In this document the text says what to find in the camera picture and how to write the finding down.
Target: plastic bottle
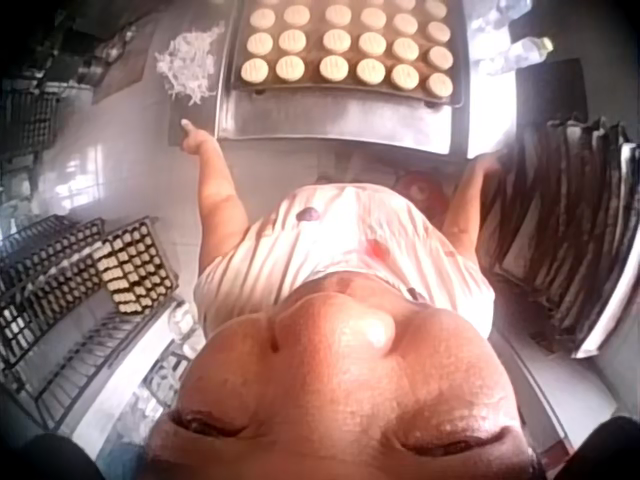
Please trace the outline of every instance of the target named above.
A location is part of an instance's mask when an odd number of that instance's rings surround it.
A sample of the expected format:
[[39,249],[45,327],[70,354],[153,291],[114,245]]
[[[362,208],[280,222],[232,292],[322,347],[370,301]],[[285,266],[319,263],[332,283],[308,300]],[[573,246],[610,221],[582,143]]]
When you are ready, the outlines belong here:
[[498,0],[497,5],[484,17],[473,22],[475,30],[499,30],[521,17],[533,6],[533,0]]
[[500,75],[518,68],[544,62],[553,50],[553,42],[547,38],[527,37],[493,58],[480,61],[479,70],[486,75]]

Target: round cookie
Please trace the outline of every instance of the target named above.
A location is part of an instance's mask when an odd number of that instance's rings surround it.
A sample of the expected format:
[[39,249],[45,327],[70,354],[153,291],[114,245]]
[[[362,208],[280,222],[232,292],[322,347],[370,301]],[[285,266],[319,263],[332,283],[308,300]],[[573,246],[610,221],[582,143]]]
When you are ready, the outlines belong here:
[[453,93],[453,83],[444,73],[434,73],[427,79],[427,89],[436,97],[446,98]]
[[304,62],[295,55],[282,57],[276,64],[276,73],[285,82],[295,82],[304,75]]
[[381,30],[387,23],[387,16],[379,8],[365,8],[360,14],[360,21],[372,30]]
[[287,30],[280,35],[278,46],[287,53],[298,53],[307,46],[307,37],[300,30]]
[[402,10],[413,10],[416,6],[416,0],[395,0],[398,8]]
[[344,5],[332,5],[327,8],[324,17],[334,27],[344,27],[351,22],[351,10]]
[[242,65],[240,76],[245,82],[258,84],[264,82],[269,75],[269,65],[261,58],[252,58]]
[[259,8],[251,14],[249,23],[253,28],[258,30],[266,30],[273,27],[276,23],[276,14],[270,8]]
[[399,38],[391,46],[391,52],[396,58],[405,61],[413,62],[418,55],[420,55],[420,48],[418,44],[410,38]]
[[344,30],[329,30],[322,37],[324,48],[333,53],[344,53],[351,48],[351,35]]
[[356,75],[367,85],[378,85],[387,74],[384,65],[374,58],[365,58],[356,67]]
[[387,41],[375,32],[363,33],[358,40],[360,50],[371,57],[378,57],[387,49]]
[[444,47],[433,47],[427,54],[427,60],[439,70],[449,70],[453,66],[453,55]]
[[435,20],[442,20],[447,16],[447,6],[439,0],[427,0],[424,4],[427,13]]
[[292,5],[284,11],[284,21],[292,27],[302,27],[311,20],[311,12],[304,5]]
[[254,33],[247,40],[247,50],[256,57],[262,57],[273,49],[273,38],[264,32]]
[[418,31],[418,21],[408,13],[399,13],[393,18],[393,26],[403,35],[413,35]]
[[320,74],[330,82],[339,82],[349,74],[349,64],[338,55],[329,55],[320,62]]
[[410,91],[420,83],[420,75],[412,66],[400,64],[391,72],[391,81],[400,90]]
[[427,25],[427,37],[436,43],[447,43],[451,39],[451,30],[444,23],[431,22]]

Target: hand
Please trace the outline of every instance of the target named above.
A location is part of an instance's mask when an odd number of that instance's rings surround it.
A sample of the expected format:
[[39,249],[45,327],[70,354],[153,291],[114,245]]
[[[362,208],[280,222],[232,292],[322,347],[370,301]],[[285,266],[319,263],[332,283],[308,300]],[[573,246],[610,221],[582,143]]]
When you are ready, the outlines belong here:
[[182,149],[188,154],[199,155],[200,149],[207,143],[212,144],[217,149],[220,148],[218,141],[209,132],[196,128],[189,120],[181,120],[180,125],[187,133],[187,138],[182,142]]

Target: cookie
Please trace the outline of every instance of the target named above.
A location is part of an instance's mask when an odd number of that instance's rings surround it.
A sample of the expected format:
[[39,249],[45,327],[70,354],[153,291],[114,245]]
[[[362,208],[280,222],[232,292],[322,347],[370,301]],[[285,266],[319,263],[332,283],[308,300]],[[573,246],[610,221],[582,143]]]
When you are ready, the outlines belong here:
[[329,30],[322,37],[324,48],[333,53],[344,53],[351,48],[351,35],[337,28]]
[[251,14],[249,23],[253,28],[258,30],[266,30],[273,27],[276,23],[276,14],[270,8],[259,8]]
[[252,58],[242,65],[240,76],[245,82],[262,83],[269,75],[269,65],[261,58]]
[[295,55],[282,57],[276,64],[276,73],[285,82],[295,82],[304,75],[304,62]]
[[332,5],[327,8],[324,17],[334,27],[344,27],[351,22],[351,10],[344,5]]
[[431,22],[427,25],[427,37],[436,43],[447,43],[451,39],[451,30],[444,23]]
[[410,38],[399,38],[391,46],[391,52],[396,58],[405,62],[413,62],[420,55],[418,44]]
[[449,70],[453,66],[453,55],[444,47],[433,47],[427,54],[427,60],[438,70]]
[[358,47],[367,55],[378,57],[387,49],[387,41],[379,33],[367,32],[360,36]]
[[365,58],[356,67],[356,75],[367,85],[378,85],[387,74],[384,65],[374,58]]
[[287,30],[280,35],[278,45],[287,53],[298,53],[307,46],[307,37],[300,30]]
[[338,55],[329,55],[320,62],[320,74],[330,82],[339,82],[349,74],[349,64]]
[[372,30],[381,30],[387,23],[387,16],[379,8],[365,8],[360,14],[360,21]]
[[410,91],[420,83],[420,75],[412,66],[400,64],[391,72],[391,81],[400,90]]
[[292,5],[284,11],[284,21],[292,27],[302,27],[309,23],[311,12],[304,5]]
[[247,40],[247,50],[256,57],[262,57],[273,49],[273,38],[264,32],[254,33]]
[[438,0],[426,0],[424,8],[434,20],[442,20],[447,16],[447,6]]
[[413,35],[418,31],[418,21],[408,13],[399,13],[393,18],[393,26],[402,35]]
[[407,11],[413,10],[416,6],[416,0],[395,0],[395,2],[398,8]]
[[427,89],[436,97],[446,98],[453,93],[453,83],[444,73],[434,73],[427,79]]

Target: cheek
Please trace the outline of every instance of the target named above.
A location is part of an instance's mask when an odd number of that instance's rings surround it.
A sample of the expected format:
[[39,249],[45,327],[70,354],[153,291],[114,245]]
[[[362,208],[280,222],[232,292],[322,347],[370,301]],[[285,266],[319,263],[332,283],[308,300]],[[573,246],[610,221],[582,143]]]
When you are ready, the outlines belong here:
[[180,388],[178,408],[243,424],[255,411],[269,355],[262,315],[227,323],[191,364]]

